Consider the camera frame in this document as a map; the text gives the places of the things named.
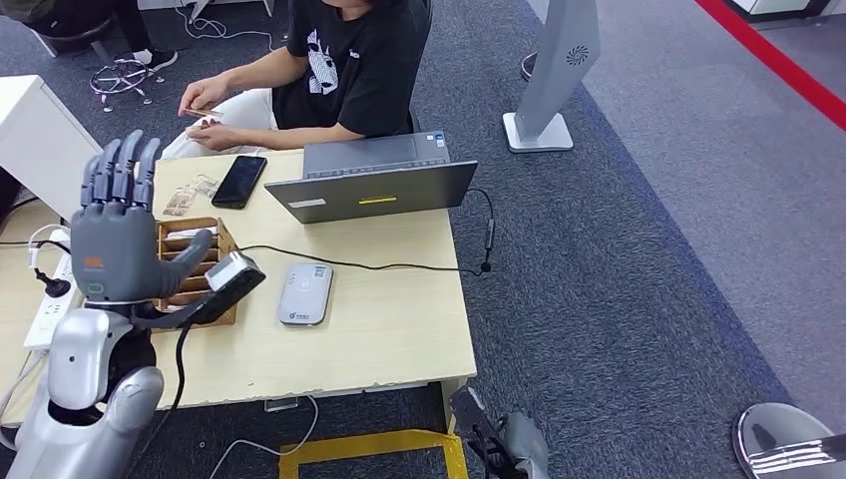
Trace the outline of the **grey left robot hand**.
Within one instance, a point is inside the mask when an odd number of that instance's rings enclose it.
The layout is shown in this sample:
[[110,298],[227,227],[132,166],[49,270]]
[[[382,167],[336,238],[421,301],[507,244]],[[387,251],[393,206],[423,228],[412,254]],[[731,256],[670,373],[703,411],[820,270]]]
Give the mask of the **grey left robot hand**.
[[171,260],[158,256],[153,215],[158,138],[134,130],[86,165],[71,219],[73,275],[88,303],[134,303],[174,295],[212,245],[200,231]]

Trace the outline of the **person's left hand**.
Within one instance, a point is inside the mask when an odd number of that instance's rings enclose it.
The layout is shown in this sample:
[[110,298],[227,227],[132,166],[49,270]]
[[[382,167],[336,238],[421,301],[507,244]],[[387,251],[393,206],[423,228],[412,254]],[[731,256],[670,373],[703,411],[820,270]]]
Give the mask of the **person's left hand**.
[[218,152],[239,147],[242,143],[237,128],[214,119],[202,119],[197,125],[188,127],[186,134],[192,141]]

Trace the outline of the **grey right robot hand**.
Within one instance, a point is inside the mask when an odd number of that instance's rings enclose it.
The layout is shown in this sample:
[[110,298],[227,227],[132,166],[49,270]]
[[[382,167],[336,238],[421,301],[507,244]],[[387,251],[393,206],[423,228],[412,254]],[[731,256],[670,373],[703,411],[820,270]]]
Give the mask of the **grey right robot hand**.
[[549,479],[549,446],[536,421],[522,411],[510,413],[501,428],[514,478]]

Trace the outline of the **person's right hand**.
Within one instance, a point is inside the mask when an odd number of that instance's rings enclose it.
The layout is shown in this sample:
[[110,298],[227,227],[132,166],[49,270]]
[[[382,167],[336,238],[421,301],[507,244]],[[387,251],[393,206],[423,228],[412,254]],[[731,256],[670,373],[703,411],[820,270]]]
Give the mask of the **person's right hand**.
[[222,75],[204,78],[187,85],[179,103],[178,115],[188,110],[211,110],[229,94],[226,78]]

